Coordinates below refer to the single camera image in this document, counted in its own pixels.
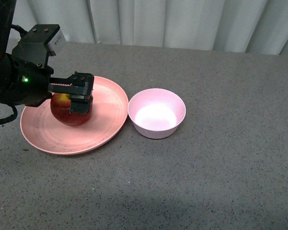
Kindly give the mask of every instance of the bowl rim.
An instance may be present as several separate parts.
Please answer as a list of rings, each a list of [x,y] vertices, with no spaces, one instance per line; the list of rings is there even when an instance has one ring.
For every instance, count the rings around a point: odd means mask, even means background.
[[[184,114],[183,114],[183,116],[182,116],[182,119],[181,119],[175,126],[173,126],[173,127],[171,127],[171,128],[168,128],[168,129],[164,129],[164,130],[151,130],[151,129],[147,129],[147,128],[142,127],[141,125],[139,125],[138,123],[136,123],[136,122],[133,120],[133,118],[130,116],[130,103],[132,102],[132,100],[133,100],[138,94],[143,93],[143,92],[145,92],[145,91],[151,91],[151,90],[167,91],[167,92],[175,95],[176,97],[178,97],[178,99],[182,102],[183,109],[184,109],[184,111],[183,111]],[[185,103],[184,103],[184,101],[182,100],[181,97],[179,97],[176,93],[174,93],[174,92],[172,92],[172,91],[170,91],[170,90],[161,89],[161,88],[150,88],[150,89],[145,89],[145,90],[142,90],[142,91],[137,92],[137,93],[129,100],[129,102],[128,102],[128,116],[129,116],[129,118],[132,120],[132,122],[133,122],[134,124],[136,124],[138,127],[142,128],[142,129],[145,129],[145,130],[147,130],[147,131],[152,131],[152,132],[164,132],[164,131],[168,131],[168,130],[171,130],[171,129],[174,129],[174,128],[178,127],[178,126],[183,122],[183,120],[184,120],[184,118],[185,118],[185,116],[186,116],[186,105],[185,105]]]

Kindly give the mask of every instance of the plastic bowl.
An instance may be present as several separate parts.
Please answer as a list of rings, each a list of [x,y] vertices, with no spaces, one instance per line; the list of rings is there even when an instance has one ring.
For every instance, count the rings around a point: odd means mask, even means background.
[[[161,139],[173,134],[186,115],[183,100],[164,89],[143,90],[128,104],[135,129],[147,138]]]

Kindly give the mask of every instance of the white curtain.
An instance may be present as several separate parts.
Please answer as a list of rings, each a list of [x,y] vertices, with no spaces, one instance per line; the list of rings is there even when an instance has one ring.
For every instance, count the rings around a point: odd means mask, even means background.
[[[288,0],[18,0],[13,24],[37,23],[71,42],[288,55]]]

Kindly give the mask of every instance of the red apple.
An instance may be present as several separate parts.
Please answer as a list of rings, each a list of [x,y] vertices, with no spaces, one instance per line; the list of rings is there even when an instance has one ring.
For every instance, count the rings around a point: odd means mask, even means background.
[[[87,122],[92,115],[92,104],[87,114],[70,113],[71,106],[69,94],[55,92],[50,101],[52,115],[67,126],[80,126]]]

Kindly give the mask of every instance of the gray countertop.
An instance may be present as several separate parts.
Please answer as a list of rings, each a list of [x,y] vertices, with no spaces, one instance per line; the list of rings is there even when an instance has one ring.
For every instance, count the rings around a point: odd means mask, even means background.
[[[129,99],[173,91],[186,117],[160,140],[127,118],[74,156],[32,147],[20,115],[0,126],[0,230],[288,229],[287,56],[67,44],[49,65],[113,80]]]

